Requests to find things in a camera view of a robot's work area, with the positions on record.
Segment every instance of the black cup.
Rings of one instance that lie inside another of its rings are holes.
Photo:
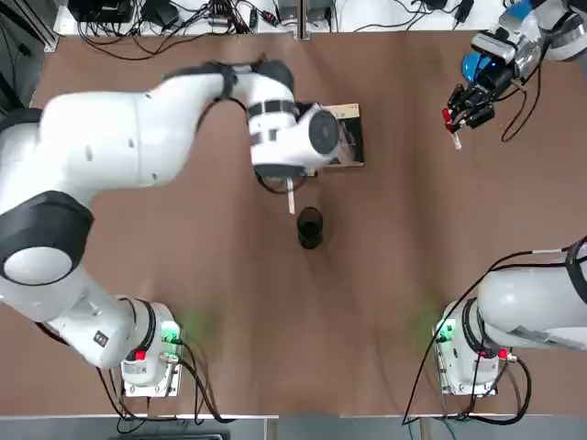
[[[322,243],[324,219],[315,208],[307,207],[297,217],[297,239],[304,249],[315,249]]]

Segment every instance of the green indicator light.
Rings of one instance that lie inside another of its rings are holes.
[[[174,321],[164,321],[161,323],[161,340],[163,342],[179,341],[180,326]]]
[[[457,323],[454,319],[447,319],[447,321],[442,325],[440,331],[438,332],[437,341],[450,341],[452,339],[452,332],[454,332],[456,325]]]

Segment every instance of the brown table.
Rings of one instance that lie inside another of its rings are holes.
[[[497,106],[492,123],[464,131],[457,152],[440,109],[460,81],[470,37],[208,38],[148,62],[64,39],[47,57],[41,106],[66,92],[144,91],[183,66],[263,52],[288,63],[299,99],[361,106],[366,167],[324,172],[296,197],[326,218],[316,251],[296,242],[285,198],[255,182],[244,116],[233,104],[211,112],[172,184],[95,200],[87,268],[112,293],[170,306],[205,346],[222,413],[402,413],[450,299],[505,253],[559,247],[587,231],[580,70],[545,66],[541,102],[515,141],[499,142],[520,104],[513,99]],[[1,414],[112,412],[94,368],[7,307],[0,334]],[[586,355],[520,354],[534,379],[530,412],[585,414]],[[514,413],[511,388],[505,382],[479,410]],[[180,398],[153,411],[192,412],[192,389],[186,381]],[[450,404],[457,411],[464,403]],[[428,362],[413,413],[441,412]]]

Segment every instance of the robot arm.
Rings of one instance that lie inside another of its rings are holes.
[[[115,298],[85,272],[90,202],[102,190],[170,182],[206,107],[233,96],[248,108],[258,174],[296,176],[335,156],[336,118],[318,104],[297,114],[294,78],[280,61],[211,62],[169,75],[146,93],[63,95],[39,122],[4,123],[0,299],[47,323],[89,363],[122,362],[133,387],[166,380],[161,355],[174,350],[179,326],[162,304]]]
[[[585,243],[587,237],[548,251],[566,252],[549,267],[492,271],[477,298],[454,312],[454,303],[447,307],[435,345],[443,392],[485,395],[497,378],[499,353],[510,347],[587,351]]]
[[[447,130],[479,127],[495,116],[494,103],[514,84],[522,87],[546,58],[571,61],[587,50],[585,0],[523,0],[508,8],[492,30],[475,35],[475,52],[463,59],[468,81],[443,110]]]

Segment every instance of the book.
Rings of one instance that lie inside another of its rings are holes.
[[[340,126],[338,154],[328,168],[362,167],[365,165],[363,132],[358,104],[327,105]]]

